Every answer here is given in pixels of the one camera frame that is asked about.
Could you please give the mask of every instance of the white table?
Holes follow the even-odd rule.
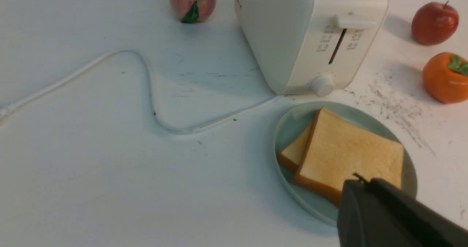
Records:
[[[430,1],[391,0],[355,80],[323,100],[391,129],[416,166],[418,200],[468,228],[468,103],[435,102],[420,74],[439,52],[468,56],[468,1],[450,0],[461,15],[453,37],[424,47],[410,22]],[[172,18],[168,0],[0,0],[0,105],[123,46],[156,67],[174,125],[271,97],[233,0],[197,25]],[[208,132],[169,135],[152,116],[141,63],[119,54],[0,127],[0,245],[337,247],[336,229],[289,197],[271,155],[280,117],[317,99],[285,97]]]

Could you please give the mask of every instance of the toaster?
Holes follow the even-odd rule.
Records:
[[[235,13],[278,95],[344,89],[388,11],[388,0],[235,0]]]

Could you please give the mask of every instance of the white cable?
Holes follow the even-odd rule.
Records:
[[[0,123],[8,115],[14,113],[15,111],[17,111],[21,107],[25,106],[29,102],[32,102],[33,100],[36,100],[36,99],[46,95],[47,93],[56,90],[59,87],[62,87],[63,85],[65,85],[65,84],[69,83],[70,81],[72,81],[73,79],[75,79],[76,77],[78,77],[81,74],[87,72],[88,70],[90,70],[95,65],[97,65],[97,64],[101,63],[102,61],[108,59],[109,57],[112,57],[112,56],[114,56],[114,55],[116,55],[118,53],[121,53],[121,52],[133,53],[142,61],[143,65],[145,66],[145,70],[146,70],[146,72],[148,74],[148,78],[150,80],[151,96],[154,97],[153,100],[152,100],[152,104],[153,104],[153,111],[155,113],[156,121],[162,128],[164,128],[167,131],[172,132],[174,134],[187,135],[187,134],[194,134],[196,132],[201,132],[201,131],[204,131],[204,130],[208,130],[209,128],[212,128],[212,127],[215,127],[215,126],[217,126],[219,124],[222,124],[222,123],[226,122],[227,120],[232,120],[234,117],[239,117],[239,116],[244,115],[244,114],[246,114],[248,112],[258,110],[258,109],[260,109],[260,108],[262,108],[262,107],[264,107],[266,105],[271,104],[272,102],[275,102],[276,100],[278,100],[281,97],[281,96],[276,96],[276,97],[274,97],[272,99],[261,102],[261,103],[259,103],[257,105],[253,105],[251,107],[239,110],[237,112],[232,112],[232,113],[227,114],[227,115],[225,115],[223,117],[215,119],[215,120],[213,120],[211,122],[204,123],[204,124],[202,124],[200,126],[188,127],[188,128],[175,127],[175,126],[172,126],[169,123],[167,123],[159,115],[158,111],[160,111],[161,109],[160,109],[160,107],[158,105],[157,98],[156,98],[156,95],[155,95],[156,94],[156,91],[155,91],[156,89],[154,88],[155,85],[156,85],[156,80],[155,80],[156,78],[155,78],[154,73],[152,71],[151,63],[147,60],[147,58],[143,54],[138,52],[137,50],[129,50],[129,49],[112,50],[112,51],[109,51],[109,52],[106,52],[106,53],[103,53],[103,54],[99,55],[98,57],[96,57],[94,60],[92,60],[88,64],[84,65],[83,67],[81,67],[77,71],[73,72],[71,75],[59,80],[58,82],[50,85],[49,87],[46,87],[46,88],[44,88],[44,89],[42,89],[42,90],[40,90],[40,91],[38,91],[38,92],[36,92],[34,94],[31,94],[31,95],[23,98],[22,100],[19,100],[18,102],[15,102],[13,104],[5,105],[5,106],[1,107],[0,108]]]

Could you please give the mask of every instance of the persimmon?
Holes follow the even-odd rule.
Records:
[[[435,55],[424,66],[423,86],[445,104],[468,100],[468,62],[450,52]]]

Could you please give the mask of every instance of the plate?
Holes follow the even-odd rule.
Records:
[[[363,111],[337,102],[308,102],[289,110],[279,120],[274,137],[275,155],[280,154],[284,148],[292,143],[312,122],[315,113],[323,107],[354,125],[374,132],[381,137],[401,143],[382,123]],[[274,161],[284,186],[294,200],[314,217],[329,225],[336,226],[338,208],[318,194],[295,185],[293,183],[293,173],[279,165],[276,157]],[[403,159],[403,172],[401,174],[401,189],[416,198],[418,192],[416,170],[406,149]]]

